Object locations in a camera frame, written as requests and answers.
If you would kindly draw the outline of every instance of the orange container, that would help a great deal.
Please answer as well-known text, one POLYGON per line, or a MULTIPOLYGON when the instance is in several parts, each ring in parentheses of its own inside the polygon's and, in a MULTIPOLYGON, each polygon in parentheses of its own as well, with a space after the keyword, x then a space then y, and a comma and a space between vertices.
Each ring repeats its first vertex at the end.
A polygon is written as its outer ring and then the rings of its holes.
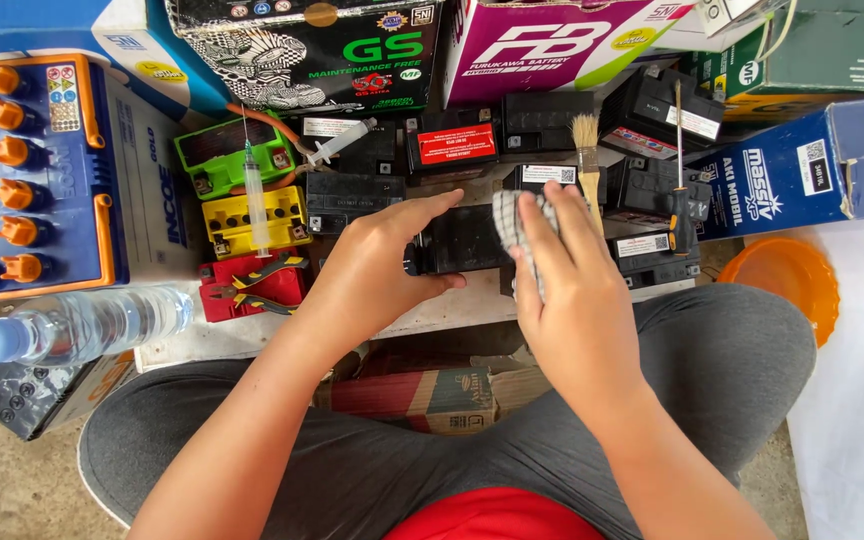
POLYGON ((726 264, 720 283, 767 290, 805 314, 822 347, 839 317, 839 285, 821 251, 795 238, 767 238, 747 247, 726 264))

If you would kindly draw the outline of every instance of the paintbrush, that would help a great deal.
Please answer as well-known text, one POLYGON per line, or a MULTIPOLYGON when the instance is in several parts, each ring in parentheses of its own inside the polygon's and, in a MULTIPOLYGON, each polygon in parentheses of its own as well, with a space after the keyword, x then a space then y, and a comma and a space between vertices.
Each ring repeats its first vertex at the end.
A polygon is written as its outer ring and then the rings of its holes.
POLYGON ((585 200, 591 207, 592 223, 599 235, 605 237, 602 212, 599 211, 599 119, 591 114, 572 118, 572 141, 579 155, 579 184, 585 200))

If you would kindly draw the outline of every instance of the plastic water bottle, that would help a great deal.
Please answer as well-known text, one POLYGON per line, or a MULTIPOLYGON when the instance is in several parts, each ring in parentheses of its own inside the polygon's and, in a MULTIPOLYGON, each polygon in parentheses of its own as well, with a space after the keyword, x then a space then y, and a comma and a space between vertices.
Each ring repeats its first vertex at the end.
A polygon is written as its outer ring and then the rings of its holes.
POLYGON ((167 285, 43 296, 0 318, 0 362, 81 364, 167 338, 191 320, 192 299, 167 285))

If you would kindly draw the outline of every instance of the red shirt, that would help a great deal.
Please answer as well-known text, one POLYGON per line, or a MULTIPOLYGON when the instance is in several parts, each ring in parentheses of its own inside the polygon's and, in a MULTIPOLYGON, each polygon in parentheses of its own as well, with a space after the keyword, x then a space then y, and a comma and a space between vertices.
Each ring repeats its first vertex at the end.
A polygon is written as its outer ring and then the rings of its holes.
POLYGON ((384 540, 604 540, 572 510, 511 487, 476 489, 430 504, 384 540))

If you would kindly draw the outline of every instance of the pliers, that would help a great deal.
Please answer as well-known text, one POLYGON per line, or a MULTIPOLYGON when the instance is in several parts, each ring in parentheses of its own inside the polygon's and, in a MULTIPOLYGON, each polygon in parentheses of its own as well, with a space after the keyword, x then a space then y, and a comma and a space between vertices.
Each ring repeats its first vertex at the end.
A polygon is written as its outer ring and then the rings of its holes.
POLYGON ((215 294, 210 294, 209 298, 231 298, 234 299, 236 308, 246 304, 253 308, 258 308, 259 310, 265 310, 266 312, 291 315, 299 308, 298 305, 285 305, 277 301, 269 300, 268 298, 262 298, 256 294, 250 294, 244 289, 248 289, 269 276, 272 276, 276 272, 286 268, 307 268, 308 265, 309 260, 307 258, 283 253, 277 260, 266 264, 247 276, 232 276, 231 285, 212 287, 210 290, 215 294))

